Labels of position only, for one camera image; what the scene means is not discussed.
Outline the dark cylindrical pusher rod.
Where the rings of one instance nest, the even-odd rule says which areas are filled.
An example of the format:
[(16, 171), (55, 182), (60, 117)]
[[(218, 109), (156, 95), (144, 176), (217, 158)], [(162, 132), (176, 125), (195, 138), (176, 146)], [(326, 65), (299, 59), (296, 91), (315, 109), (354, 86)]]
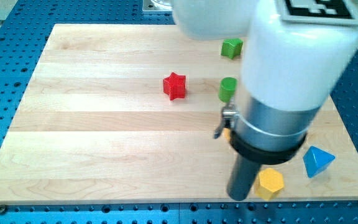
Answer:
[(259, 163), (250, 161), (240, 154), (237, 156), (227, 183), (226, 191), (230, 198), (235, 201), (247, 198), (260, 167)]

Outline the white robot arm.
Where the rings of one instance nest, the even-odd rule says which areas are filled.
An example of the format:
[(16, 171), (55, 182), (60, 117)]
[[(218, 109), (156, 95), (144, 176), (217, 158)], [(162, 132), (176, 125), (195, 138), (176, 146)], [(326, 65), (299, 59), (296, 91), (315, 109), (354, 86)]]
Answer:
[(246, 37), (234, 96), (214, 132), (230, 130), (238, 157), (227, 192), (244, 200), (260, 166), (289, 161), (358, 45), (350, 1), (173, 1), (196, 40)]

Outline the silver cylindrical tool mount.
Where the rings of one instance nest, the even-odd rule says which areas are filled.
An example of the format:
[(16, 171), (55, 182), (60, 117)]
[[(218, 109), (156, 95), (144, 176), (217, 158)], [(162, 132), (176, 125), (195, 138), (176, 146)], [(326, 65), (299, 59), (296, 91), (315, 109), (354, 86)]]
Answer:
[(278, 110), (263, 104), (240, 85), (222, 107), (221, 122), (213, 138), (220, 137), (227, 128), (229, 143), (240, 155), (259, 164), (281, 164), (294, 157), (303, 145), (319, 109)]

